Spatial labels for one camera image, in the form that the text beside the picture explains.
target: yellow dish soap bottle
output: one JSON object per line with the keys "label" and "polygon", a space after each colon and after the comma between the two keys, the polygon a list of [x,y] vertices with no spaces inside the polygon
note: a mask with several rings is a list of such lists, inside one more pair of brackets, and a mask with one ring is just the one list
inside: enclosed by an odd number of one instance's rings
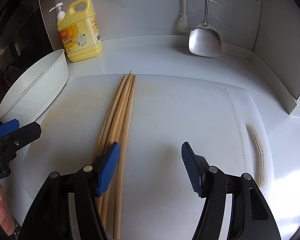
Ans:
{"label": "yellow dish soap bottle", "polygon": [[[80,11],[75,6],[84,3],[85,8]],[[67,13],[62,11],[61,5],[51,8],[57,11],[57,27],[61,40],[72,62],[97,57],[102,52],[102,42],[96,21],[96,13],[91,0],[77,0],[70,4]]]}

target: cutting board handle slot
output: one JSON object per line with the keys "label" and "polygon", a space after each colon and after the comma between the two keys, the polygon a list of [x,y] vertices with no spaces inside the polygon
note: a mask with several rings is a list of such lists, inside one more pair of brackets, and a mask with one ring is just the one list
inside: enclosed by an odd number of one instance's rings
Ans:
{"label": "cutting board handle slot", "polygon": [[256,128],[246,122],[247,134],[250,142],[253,178],[259,187],[265,183],[265,151],[261,138],[258,135]]}

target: chopsticks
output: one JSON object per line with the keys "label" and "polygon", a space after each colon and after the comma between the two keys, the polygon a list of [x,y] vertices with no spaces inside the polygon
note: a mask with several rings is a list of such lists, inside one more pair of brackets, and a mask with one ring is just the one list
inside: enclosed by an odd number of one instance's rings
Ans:
{"label": "chopsticks", "polygon": [[[102,125],[98,141],[95,148],[95,155],[105,154],[114,141],[118,142],[122,132],[120,145],[120,158],[118,162],[117,181],[115,185],[114,200],[114,239],[120,239],[121,226],[121,206],[122,206],[122,186],[124,162],[128,142],[128,132],[136,85],[136,75],[125,74],[122,78],[117,93],[112,101],[104,123]],[[109,192],[111,184],[106,192],[100,198],[96,198],[97,208],[104,228],[106,228],[107,208],[109,202]]]}
{"label": "chopsticks", "polygon": [[131,92],[128,99],[127,110],[125,112],[124,123],[122,128],[122,139],[121,139],[121,152],[118,162],[117,169],[117,180],[114,193],[114,218],[113,218],[113,238],[116,240],[120,239],[121,232],[121,207],[122,207],[122,187],[123,187],[123,173],[124,173],[124,163],[126,158],[126,150],[128,144],[128,133],[130,126],[130,118],[132,111],[132,104],[134,98],[134,90],[136,87],[137,76],[133,77]]}

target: human hand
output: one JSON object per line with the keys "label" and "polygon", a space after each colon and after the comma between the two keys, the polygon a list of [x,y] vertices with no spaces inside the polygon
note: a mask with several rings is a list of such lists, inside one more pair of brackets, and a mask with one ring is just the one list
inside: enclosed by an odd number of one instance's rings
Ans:
{"label": "human hand", "polygon": [[11,214],[8,211],[7,202],[4,197],[3,188],[0,184],[0,225],[8,236],[11,236],[14,232],[14,222],[11,218]]}

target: white cutting board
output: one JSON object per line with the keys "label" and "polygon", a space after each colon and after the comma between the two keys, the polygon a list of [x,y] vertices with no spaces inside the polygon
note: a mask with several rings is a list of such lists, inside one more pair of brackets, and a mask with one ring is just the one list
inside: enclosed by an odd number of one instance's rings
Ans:
{"label": "white cutting board", "polygon": [[[50,172],[73,173],[92,163],[98,133],[121,78],[79,77],[62,91],[25,159],[23,185],[32,198]],[[251,150],[247,123],[255,129],[262,156]],[[124,174],[122,240],[192,238],[204,200],[193,192],[181,159],[185,141],[195,154],[228,174],[249,172],[258,177],[260,165],[253,165],[253,160],[261,159],[261,188],[270,201],[272,159],[248,91],[198,79],[137,75]],[[111,214],[113,199],[108,210]],[[112,215],[106,231],[112,235]]]}

